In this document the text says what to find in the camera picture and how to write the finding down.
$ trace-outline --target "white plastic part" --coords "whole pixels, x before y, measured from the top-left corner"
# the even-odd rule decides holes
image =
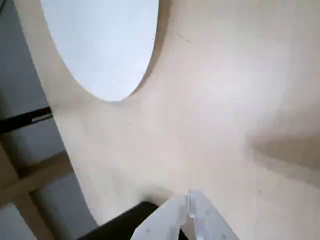
[[[159,0],[41,0],[56,49],[76,81],[106,101],[139,85],[156,37]]]
[[[196,240],[239,240],[198,190],[170,198],[135,229],[131,240],[177,240],[187,217],[194,219]]]

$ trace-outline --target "light gray wall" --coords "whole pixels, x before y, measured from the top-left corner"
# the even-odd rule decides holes
[[[0,15],[0,119],[46,106],[48,103],[13,0],[8,0]],[[53,118],[7,133],[1,136],[1,142],[15,167],[38,163],[64,150]],[[74,240],[97,227],[73,173],[32,196],[43,208],[44,217],[58,240]],[[7,222],[5,225],[0,224],[0,234],[4,228],[12,228],[14,234],[20,232],[23,236],[25,229],[20,227],[17,216],[10,215],[9,211],[1,214],[2,211],[0,223]],[[18,238],[18,235],[9,236],[8,239],[25,239]]]

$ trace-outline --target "black bar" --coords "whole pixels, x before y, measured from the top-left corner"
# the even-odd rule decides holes
[[[78,240],[130,240],[136,228],[157,208],[157,205],[143,201]],[[178,240],[188,240],[182,230]]]
[[[52,118],[50,107],[23,113],[0,121],[0,135]]]

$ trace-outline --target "wooden beam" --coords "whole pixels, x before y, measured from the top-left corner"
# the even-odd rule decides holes
[[[7,153],[0,144],[0,189],[19,181],[18,174],[12,166]],[[27,194],[17,197],[14,201],[25,223],[38,240],[54,240],[54,236],[41,217],[36,205]]]
[[[31,172],[19,181],[0,189],[0,206],[19,196],[43,188],[46,184],[73,172],[66,152],[58,153],[31,168]]]

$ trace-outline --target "plywood surface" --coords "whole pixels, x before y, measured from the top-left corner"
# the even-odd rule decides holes
[[[98,223],[197,188],[240,239],[319,238],[319,1],[160,1],[152,63],[120,103],[72,78],[39,0],[15,3]]]

